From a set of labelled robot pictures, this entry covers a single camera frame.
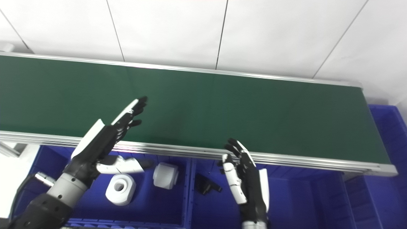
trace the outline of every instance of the cable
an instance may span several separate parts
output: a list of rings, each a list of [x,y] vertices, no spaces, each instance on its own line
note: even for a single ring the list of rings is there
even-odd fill
[[[13,220],[13,215],[14,215],[14,207],[16,200],[20,196],[21,191],[24,189],[24,187],[27,185],[27,183],[35,177],[35,173],[33,174],[28,174],[27,177],[23,180],[23,182],[20,184],[20,186],[17,188],[17,191],[15,192],[15,196],[13,199],[13,202],[11,203],[11,208],[10,208],[10,215],[9,215],[9,222]]]

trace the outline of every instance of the white cylindrical part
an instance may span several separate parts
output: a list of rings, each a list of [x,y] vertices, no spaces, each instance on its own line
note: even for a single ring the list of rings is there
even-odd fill
[[[245,221],[242,223],[242,229],[267,229],[267,223]]]
[[[130,203],[136,189],[134,179],[128,174],[116,174],[106,189],[106,198],[117,206]]]
[[[154,170],[154,185],[165,189],[172,189],[177,183],[178,174],[178,166],[161,162]]]
[[[80,180],[72,175],[63,173],[48,190],[47,194],[59,199],[70,207],[75,207],[87,189],[87,186]]]

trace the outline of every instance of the white wall panel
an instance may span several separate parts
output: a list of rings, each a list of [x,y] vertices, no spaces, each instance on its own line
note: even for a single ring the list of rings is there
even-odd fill
[[[407,97],[407,1],[370,0],[317,73],[363,84],[368,101]]]
[[[126,61],[215,68],[226,0],[109,0]]]
[[[9,22],[0,12],[0,42],[11,43],[15,46],[14,52],[29,53],[30,50],[24,45]]]
[[[407,122],[407,97],[402,99],[397,105],[398,110],[401,113],[401,116],[404,119],[404,122]]]
[[[103,0],[1,0],[0,9],[35,54],[123,60]]]
[[[28,144],[20,157],[6,157],[0,154],[0,217],[8,218],[15,193],[27,177],[38,153],[39,145]]]
[[[233,0],[218,68],[312,77],[365,0]]]

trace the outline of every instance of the blue crate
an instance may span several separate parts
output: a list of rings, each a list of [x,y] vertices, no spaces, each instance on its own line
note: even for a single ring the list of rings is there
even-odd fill
[[[270,190],[268,215],[273,229],[356,229],[342,173],[276,165],[257,166],[259,169],[267,168]],[[204,196],[194,191],[195,176],[191,176],[190,228],[240,228],[238,205],[216,161],[196,159],[191,174],[196,173],[211,179],[223,187],[223,191],[212,190]]]
[[[358,229],[407,228],[407,128],[395,106],[369,105],[395,177],[359,176],[346,182]]]
[[[69,161],[73,148],[41,146],[30,173],[37,171],[58,178]],[[157,165],[166,162],[179,166],[177,184],[171,190],[153,185],[154,169],[145,173],[130,174],[137,186],[133,199],[126,206],[116,206],[105,196],[106,188],[113,175],[101,174],[92,187],[85,192],[74,209],[67,226],[106,228],[184,228],[188,220],[187,204],[189,195],[191,159],[182,157],[157,156],[111,152],[124,158],[149,158]],[[32,181],[16,205],[16,215],[38,194],[48,190],[43,184]]]

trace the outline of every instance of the robotic hand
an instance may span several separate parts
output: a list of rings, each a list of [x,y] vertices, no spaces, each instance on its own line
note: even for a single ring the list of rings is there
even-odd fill
[[[224,154],[219,166],[223,166],[230,190],[240,208],[243,229],[265,229],[268,226],[269,182],[267,170],[256,168],[250,152],[235,139],[228,139],[225,149],[232,152],[239,162],[234,162],[230,154]]]
[[[110,124],[98,120],[86,133],[72,154],[71,162],[47,193],[37,196],[25,211],[11,221],[8,229],[56,229],[69,219],[73,208],[100,173],[142,172],[152,161],[124,160],[108,156],[119,142],[141,120],[147,97],[135,99]]]

